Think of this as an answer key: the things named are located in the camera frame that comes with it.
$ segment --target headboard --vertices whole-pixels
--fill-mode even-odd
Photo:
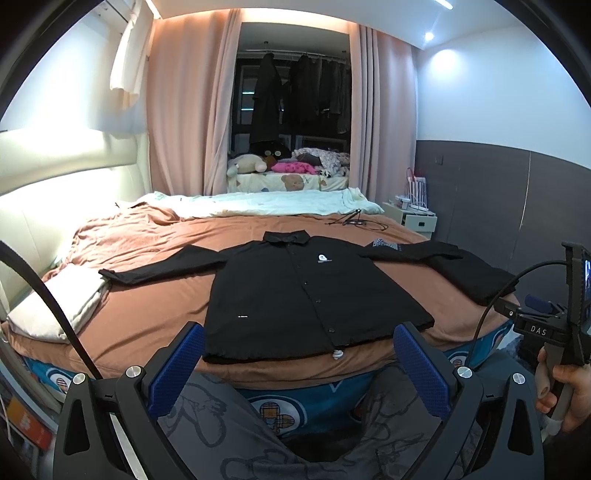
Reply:
[[[85,219],[151,191],[148,151],[146,133],[0,133],[0,239],[43,275]],[[0,310],[26,291],[0,264]]]

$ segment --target dark gray wall panel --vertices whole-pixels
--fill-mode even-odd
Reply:
[[[508,268],[523,215],[530,153],[495,145],[453,145],[460,173],[447,241]]]
[[[532,153],[530,188],[523,225],[509,266],[520,271],[546,260],[564,260],[563,241],[591,248],[591,170],[571,162]],[[527,293],[567,301],[563,267],[545,267],[525,277]]]
[[[427,178],[427,201],[437,214],[437,229],[433,238],[447,241],[456,201],[460,161],[451,155],[455,142],[419,141],[415,157],[415,174]]]

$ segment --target brown blanket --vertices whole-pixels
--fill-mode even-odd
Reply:
[[[383,216],[366,218],[386,223],[385,232],[327,224],[335,218],[338,216],[180,219],[170,210],[139,205],[80,228],[61,268],[72,262],[125,271],[167,258],[183,245],[220,250],[260,240],[265,231],[306,230],[310,235],[331,236],[360,245],[376,238],[397,243],[424,241],[421,235]],[[428,267],[381,262],[377,265],[433,315],[435,326],[423,333],[431,345],[450,349],[471,340],[483,307]],[[45,280],[57,271],[49,272]],[[159,347],[168,345],[186,322],[203,324],[213,278],[214,274],[208,273],[135,288],[112,287],[94,318],[79,333],[80,341],[105,377],[119,376],[130,365],[144,365]],[[342,288],[343,299],[355,295],[355,285]],[[491,312],[481,335],[504,321],[504,317]],[[14,333],[9,334],[9,339],[22,355],[74,372],[86,370],[69,344],[41,342]],[[386,339],[347,348],[339,360],[328,354],[232,365],[200,361],[197,369],[216,374],[237,387],[285,389],[338,381],[378,369],[392,359],[392,340]]]

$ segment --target white plush toy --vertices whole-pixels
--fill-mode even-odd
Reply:
[[[267,164],[258,155],[250,153],[240,155],[228,162],[228,177],[235,177],[239,173],[262,173],[267,170]]]

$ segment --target blue bed skirt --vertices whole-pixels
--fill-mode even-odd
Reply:
[[[511,330],[506,322],[488,335],[478,339],[472,365],[482,363],[496,348],[501,339]],[[445,352],[455,366],[464,364],[469,344]],[[54,367],[30,358],[24,358],[31,372],[40,382],[58,391],[67,392],[76,373]],[[326,432],[353,426],[361,420],[361,404],[376,372],[333,382],[316,387],[292,390],[244,390],[253,408],[273,431],[280,436],[303,433]]]

